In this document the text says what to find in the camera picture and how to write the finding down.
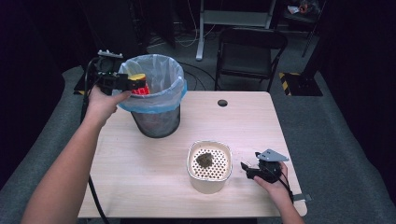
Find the forearm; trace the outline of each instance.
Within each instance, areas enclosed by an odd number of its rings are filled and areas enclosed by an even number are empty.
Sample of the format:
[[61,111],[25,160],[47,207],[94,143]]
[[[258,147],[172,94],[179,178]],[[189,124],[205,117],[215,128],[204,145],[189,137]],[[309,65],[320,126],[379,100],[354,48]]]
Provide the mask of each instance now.
[[37,186],[22,223],[76,222],[101,125],[84,120]]
[[283,224],[302,224],[304,220],[301,218],[291,202],[289,195],[284,194],[281,197],[276,195],[273,197],[273,201],[276,204],[276,208],[279,210],[280,216],[282,217]]

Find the gray floor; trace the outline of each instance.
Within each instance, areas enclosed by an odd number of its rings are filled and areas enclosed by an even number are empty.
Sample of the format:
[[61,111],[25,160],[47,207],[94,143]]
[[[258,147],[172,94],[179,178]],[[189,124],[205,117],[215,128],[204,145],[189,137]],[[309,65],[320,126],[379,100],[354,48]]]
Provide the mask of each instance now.
[[[288,38],[289,45],[278,72],[302,72],[315,41],[302,58],[305,34],[289,33]],[[186,39],[191,37],[180,37],[179,40]],[[197,41],[188,47],[180,44],[187,46],[191,42],[177,43],[175,49],[159,44],[148,48],[148,52],[164,54],[181,62],[189,91],[212,91],[216,36],[211,34],[207,37],[201,62],[195,61]],[[36,184],[77,128],[81,97],[72,92],[81,75],[80,67],[64,73],[66,86],[60,103],[25,160],[0,192],[0,223],[20,222],[24,206]],[[285,95],[278,75],[271,89],[301,188],[314,199],[307,203],[305,222],[396,223],[396,208],[378,171],[365,158],[320,73],[316,74],[315,80],[323,93],[321,97]],[[225,90],[233,90],[239,88],[241,82],[246,84],[243,85],[245,91],[263,90],[265,87],[265,83],[258,85],[257,81],[235,78],[223,78],[221,85]],[[90,223],[101,223],[101,220],[94,219]],[[258,223],[280,223],[280,219],[262,217],[258,218]]]

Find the yellow object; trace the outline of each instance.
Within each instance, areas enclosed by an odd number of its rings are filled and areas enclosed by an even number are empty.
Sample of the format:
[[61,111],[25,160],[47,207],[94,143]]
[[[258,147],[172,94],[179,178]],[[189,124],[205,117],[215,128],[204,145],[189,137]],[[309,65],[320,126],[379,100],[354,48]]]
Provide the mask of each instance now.
[[139,73],[139,74],[128,76],[128,79],[133,80],[133,81],[141,80],[141,79],[145,79],[145,78],[146,78],[146,74],[144,74],[144,73]]

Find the blue plastic bag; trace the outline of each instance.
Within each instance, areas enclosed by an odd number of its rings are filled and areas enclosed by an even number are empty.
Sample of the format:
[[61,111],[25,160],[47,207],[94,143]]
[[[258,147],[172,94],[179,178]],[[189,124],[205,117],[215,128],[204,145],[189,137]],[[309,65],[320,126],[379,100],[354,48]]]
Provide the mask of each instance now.
[[183,68],[167,56],[148,54],[127,60],[120,66],[119,73],[146,74],[150,94],[132,94],[119,106],[129,112],[159,114],[175,110],[187,92],[187,81]]

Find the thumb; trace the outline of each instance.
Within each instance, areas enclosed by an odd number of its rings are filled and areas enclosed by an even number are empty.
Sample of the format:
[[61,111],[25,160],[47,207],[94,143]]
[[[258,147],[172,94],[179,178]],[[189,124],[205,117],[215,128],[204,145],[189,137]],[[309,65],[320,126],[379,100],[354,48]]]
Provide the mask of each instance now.
[[262,186],[263,188],[267,189],[268,186],[268,182],[263,180],[262,178],[260,178],[259,176],[254,176],[254,181],[256,181],[257,184],[259,184],[260,186]]
[[118,104],[118,103],[120,103],[120,102],[122,102],[122,101],[128,99],[128,97],[130,97],[131,94],[132,94],[132,93],[131,93],[130,91],[123,91],[122,93],[120,93],[120,94],[118,94],[118,95],[115,95],[115,96],[113,96],[113,97],[114,97],[114,99],[116,100],[116,102],[117,102],[117,104]]

